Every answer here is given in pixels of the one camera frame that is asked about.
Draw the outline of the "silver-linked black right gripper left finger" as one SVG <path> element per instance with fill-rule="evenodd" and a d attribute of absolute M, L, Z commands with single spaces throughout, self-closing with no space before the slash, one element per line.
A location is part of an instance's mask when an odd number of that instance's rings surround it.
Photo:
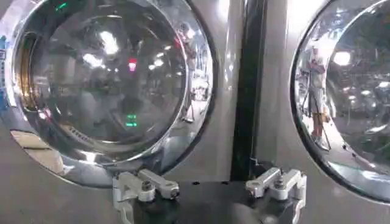
<path fill-rule="evenodd" d="M 160 195 L 165 200 L 175 200 L 180 194 L 179 184 L 167 180 L 148 169 L 141 169 L 135 174 L 121 172 L 112 179 L 113 207 L 119 212 L 123 223 L 134 224 L 135 201 L 155 202 Z"/>

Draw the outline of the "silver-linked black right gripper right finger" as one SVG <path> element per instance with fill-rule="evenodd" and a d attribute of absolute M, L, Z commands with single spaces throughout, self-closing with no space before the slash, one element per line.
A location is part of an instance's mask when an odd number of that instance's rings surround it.
<path fill-rule="evenodd" d="M 307 201 L 307 176 L 300 170 L 282 172 L 278 167 L 271 167 L 254 180 L 246 181 L 245 189 L 256 199 L 264 197 L 266 191 L 271 198 L 279 202 L 287 201 L 291 197 L 293 206 L 290 223 L 298 224 L 301 210 Z"/>

